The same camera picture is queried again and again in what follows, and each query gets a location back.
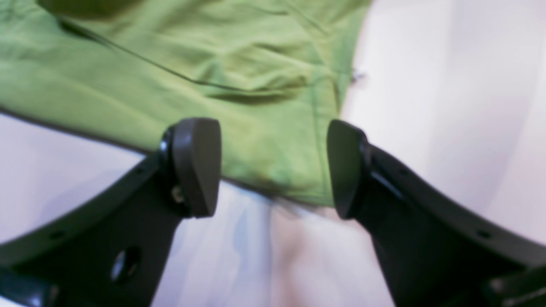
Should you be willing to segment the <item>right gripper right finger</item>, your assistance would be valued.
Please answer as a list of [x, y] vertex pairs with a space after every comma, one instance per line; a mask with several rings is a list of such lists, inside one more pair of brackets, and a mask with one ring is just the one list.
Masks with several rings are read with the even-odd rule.
[[371, 236], [397, 307], [543, 307], [544, 245], [460, 206], [365, 133], [327, 132], [335, 209]]

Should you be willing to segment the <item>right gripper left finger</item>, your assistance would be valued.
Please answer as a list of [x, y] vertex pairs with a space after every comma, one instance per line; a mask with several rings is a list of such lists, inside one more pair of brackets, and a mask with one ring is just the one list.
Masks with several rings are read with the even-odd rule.
[[1, 297], [26, 307], [148, 307], [177, 227], [212, 217], [221, 179], [219, 121], [170, 126], [158, 151], [108, 189], [1, 245]]

